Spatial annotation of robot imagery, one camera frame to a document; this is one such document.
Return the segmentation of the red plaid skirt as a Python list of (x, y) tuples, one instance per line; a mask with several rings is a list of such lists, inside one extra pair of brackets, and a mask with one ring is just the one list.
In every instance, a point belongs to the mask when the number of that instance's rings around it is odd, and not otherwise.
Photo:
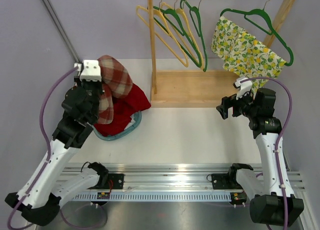
[(111, 124), (114, 120), (115, 107), (113, 99), (123, 99), (128, 96), (133, 87), (133, 81), (128, 70), (114, 57), (103, 55), (98, 59), (101, 70), (102, 89), (104, 93), (99, 101), (98, 124)]

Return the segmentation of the red pleated skirt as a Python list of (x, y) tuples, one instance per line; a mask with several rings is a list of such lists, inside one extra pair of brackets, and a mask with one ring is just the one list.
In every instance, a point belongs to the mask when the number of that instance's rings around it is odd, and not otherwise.
[(95, 129), (103, 137), (115, 136), (122, 133), (131, 122), (131, 116), (151, 107), (145, 93), (136, 85), (132, 85), (129, 94), (124, 98), (112, 97), (113, 120), (110, 123), (96, 123)]

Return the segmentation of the lemon print skirt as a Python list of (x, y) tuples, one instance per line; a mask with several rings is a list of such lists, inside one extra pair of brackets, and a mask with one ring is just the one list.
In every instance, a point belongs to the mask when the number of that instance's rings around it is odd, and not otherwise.
[(224, 16), (216, 24), (210, 47), (223, 60), (223, 69), (239, 77), (276, 79), (287, 63), (254, 35)]

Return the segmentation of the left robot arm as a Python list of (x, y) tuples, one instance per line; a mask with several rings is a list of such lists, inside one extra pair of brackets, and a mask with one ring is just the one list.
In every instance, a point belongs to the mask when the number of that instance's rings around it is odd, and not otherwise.
[(99, 118), (100, 81), (80, 80), (65, 94), (64, 109), (52, 139), (47, 140), (47, 153), (28, 182), (18, 192), (7, 195), (5, 202), (31, 224), (48, 225), (61, 208), (79, 192), (108, 184), (109, 171), (93, 162), (88, 169), (67, 182), (56, 186), (66, 164), (80, 150)]

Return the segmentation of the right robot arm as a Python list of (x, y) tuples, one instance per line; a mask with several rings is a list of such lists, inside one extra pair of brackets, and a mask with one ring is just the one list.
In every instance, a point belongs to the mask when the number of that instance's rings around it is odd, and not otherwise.
[(256, 94), (246, 92), (240, 98), (236, 94), (225, 96), (216, 110), (223, 119), (228, 118), (229, 108), (233, 117), (248, 118), (261, 159), (263, 182), (250, 165), (234, 163), (227, 173), (228, 185), (244, 190), (254, 223), (288, 228), (303, 212), (304, 202), (295, 196), (288, 178), (280, 135), (282, 125), (273, 116), (275, 101), (275, 91), (260, 88)]

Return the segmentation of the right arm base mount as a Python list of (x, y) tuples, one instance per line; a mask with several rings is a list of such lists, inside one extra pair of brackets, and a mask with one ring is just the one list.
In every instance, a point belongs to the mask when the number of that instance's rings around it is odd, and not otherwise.
[(229, 190), (232, 188), (227, 173), (208, 174), (206, 179), (212, 184), (214, 190)]

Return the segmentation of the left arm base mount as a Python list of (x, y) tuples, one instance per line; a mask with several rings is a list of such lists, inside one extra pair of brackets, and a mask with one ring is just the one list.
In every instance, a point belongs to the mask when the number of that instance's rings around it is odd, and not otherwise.
[(109, 190), (112, 187), (112, 190), (122, 190), (124, 178), (125, 175), (123, 173), (109, 173), (107, 182), (103, 186), (98, 187), (98, 189)]

